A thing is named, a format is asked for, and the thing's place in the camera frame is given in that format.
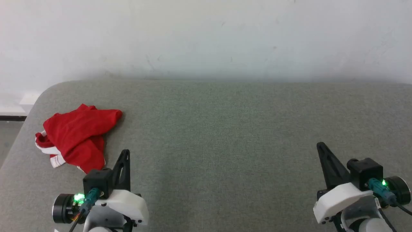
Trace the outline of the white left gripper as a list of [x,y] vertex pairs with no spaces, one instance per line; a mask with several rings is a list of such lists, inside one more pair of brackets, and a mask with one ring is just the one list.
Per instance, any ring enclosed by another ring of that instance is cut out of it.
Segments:
[[131,191],[130,181],[130,151],[122,150],[113,169],[112,180],[114,190],[108,199],[99,199],[97,205],[106,207],[135,220],[140,225],[149,224],[150,214],[144,198]]

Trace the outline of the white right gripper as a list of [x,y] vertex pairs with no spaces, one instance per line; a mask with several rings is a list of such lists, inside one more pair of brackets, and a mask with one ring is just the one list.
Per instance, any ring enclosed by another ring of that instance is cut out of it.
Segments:
[[371,190],[360,191],[349,183],[350,173],[324,142],[318,142],[320,159],[326,189],[326,194],[318,199],[313,207],[313,213],[318,224],[337,216],[341,224],[360,218],[375,218],[375,197]]

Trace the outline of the red shorts with white stripes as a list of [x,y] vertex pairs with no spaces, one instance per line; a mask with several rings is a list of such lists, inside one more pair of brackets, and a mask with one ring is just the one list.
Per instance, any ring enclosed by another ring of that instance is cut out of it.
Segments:
[[43,123],[35,135],[35,145],[50,156],[54,168],[63,164],[84,173],[102,170],[105,165],[104,135],[122,118],[121,110],[99,110],[81,104],[68,113],[56,113]]

